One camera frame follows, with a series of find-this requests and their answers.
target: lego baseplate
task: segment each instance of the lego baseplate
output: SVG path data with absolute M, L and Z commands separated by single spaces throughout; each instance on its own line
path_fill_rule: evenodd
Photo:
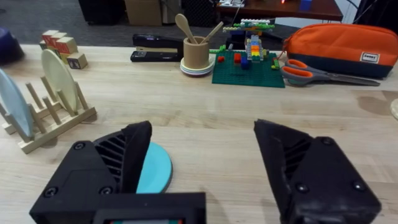
M 237 52 L 220 52 L 218 56 L 224 56 L 225 61 L 215 62 L 213 81 L 215 84 L 249 85 L 285 88 L 284 79 L 279 70 L 272 70 L 272 58 L 275 53 L 270 53 L 268 59 L 261 62 L 253 62 L 249 70 L 243 70 L 241 64 L 234 64 L 234 54 Z

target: scissors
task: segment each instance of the scissors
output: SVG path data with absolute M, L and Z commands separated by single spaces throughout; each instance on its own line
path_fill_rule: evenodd
M 281 68 L 282 74 L 288 80 L 295 81 L 295 85 L 306 85 L 312 81 L 338 81 L 346 83 L 354 83 L 358 85 L 379 86 L 380 83 L 365 78 L 351 77 L 348 75 L 339 75 L 328 73 L 323 70 L 312 68 L 305 63 L 289 59 L 285 66 Z

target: orange pencil case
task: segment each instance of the orange pencil case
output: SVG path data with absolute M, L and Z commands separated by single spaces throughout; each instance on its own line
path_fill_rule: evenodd
M 398 59 L 391 30 L 356 24 L 315 24 L 285 40 L 290 59 L 328 72 L 384 78 Z

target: blue plate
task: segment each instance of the blue plate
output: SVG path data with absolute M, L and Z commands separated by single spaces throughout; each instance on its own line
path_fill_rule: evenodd
M 162 146 L 151 142 L 142 167 L 137 194 L 161 193 L 169 186 L 171 177 L 172 161 L 169 155 Z
M 33 119 L 26 101 L 14 81 L 0 69 L 0 96 L 7 112 L 15 118 L 26 136 L 32 137 Z

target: pencil cup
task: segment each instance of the pencil cup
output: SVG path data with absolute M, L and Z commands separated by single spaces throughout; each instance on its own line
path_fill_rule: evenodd
M 194 37 L 200 43 L 204 37 Z M 209 43 L 192 44 L 184 39 L 184 65 L 188 68 L 201 69 L 209 66 Z

